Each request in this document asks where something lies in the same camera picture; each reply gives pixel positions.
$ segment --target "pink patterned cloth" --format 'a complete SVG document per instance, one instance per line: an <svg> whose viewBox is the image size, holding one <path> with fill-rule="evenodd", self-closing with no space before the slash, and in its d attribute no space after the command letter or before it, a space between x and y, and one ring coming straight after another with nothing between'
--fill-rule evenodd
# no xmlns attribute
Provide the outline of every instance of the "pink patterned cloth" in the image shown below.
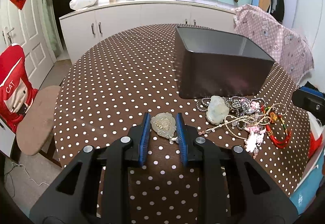
<svg viewBox="0 0 325 224"><path fill-rule="evenodd" d="M252 5L235 9L235 33L251 39L279 63L298 83L314 68L307 40L279 24L270 14Z"/></svg>

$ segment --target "chair cushion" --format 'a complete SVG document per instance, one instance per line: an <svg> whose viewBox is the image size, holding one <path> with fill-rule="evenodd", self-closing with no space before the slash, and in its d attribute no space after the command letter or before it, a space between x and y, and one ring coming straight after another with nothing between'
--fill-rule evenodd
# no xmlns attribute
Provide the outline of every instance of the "chair cushion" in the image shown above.
<svg viewBox="0 0 325 224"><path fill-rule="evenodd" d="M59 86L42 89L17 127L17 143L26 155L35 155L45 144L53 128L54 108Z"/></svg>

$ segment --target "polka dot tablecloth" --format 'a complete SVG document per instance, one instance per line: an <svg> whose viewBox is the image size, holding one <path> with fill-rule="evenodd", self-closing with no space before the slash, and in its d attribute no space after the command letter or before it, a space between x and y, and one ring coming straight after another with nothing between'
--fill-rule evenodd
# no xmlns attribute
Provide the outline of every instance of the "polka dot tablecloth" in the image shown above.
<svg viewBox="0 0 325 224"><path fill-rule="evenodd" d="M62 83L54 116L56 147L63 167L83 146L101 148L125 136L130 127L142 122L146 111L151 116L182 112L186 124L198 130L212 127L205 114L196 110L196 100L178 96L173 72L176 26L151 25L121 32L95 45L74 64ZM296 88L275 64L257 95L268 105L283 103L288 107L284 116L287 127L292 128L288 146L278 149L265 136L256 158L288 196L301 179L309 150L308 114L291 103ZM272 129L283 139L280 123ZM248 136L236 128L233 132ZM244 145L225 128L205 137L224 148ZM179 153L176 143L151 131L147 162L142 168L128 170L132 223L196 223L200 170L183 167Z"/></svg>

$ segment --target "black box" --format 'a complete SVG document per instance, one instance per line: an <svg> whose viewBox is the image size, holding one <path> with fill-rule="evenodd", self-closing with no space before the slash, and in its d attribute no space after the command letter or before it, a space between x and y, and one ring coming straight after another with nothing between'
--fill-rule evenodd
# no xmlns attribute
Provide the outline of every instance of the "black box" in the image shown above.
<svg viewBox="0 0 325 224"><path fill-rule="evenodd" d="M173 65L181 98L256 95L273 64L244 36L176 27Z"/></svg>

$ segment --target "red cloth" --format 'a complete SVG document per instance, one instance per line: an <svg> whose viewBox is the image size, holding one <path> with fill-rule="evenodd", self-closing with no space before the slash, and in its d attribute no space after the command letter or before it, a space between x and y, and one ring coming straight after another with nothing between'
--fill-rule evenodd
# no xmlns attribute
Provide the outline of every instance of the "red cloth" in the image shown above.
<svg viewBox="0 0 325 224"><path fill-rule="evenodd" d="M318 140L315 141L315 137L313 133L310 131L310 147L309 147L309 153L308 153L308 159L310 159L319 146L321 146L323 140L323 134L320 135Z"/></svg>
<svg viewBox="0 0 325 224"><path fill-rule="evenodd" d="M0 83L0 115L16 133L38 92L28 80L25 54L18 44L0 55Z"/></svg>

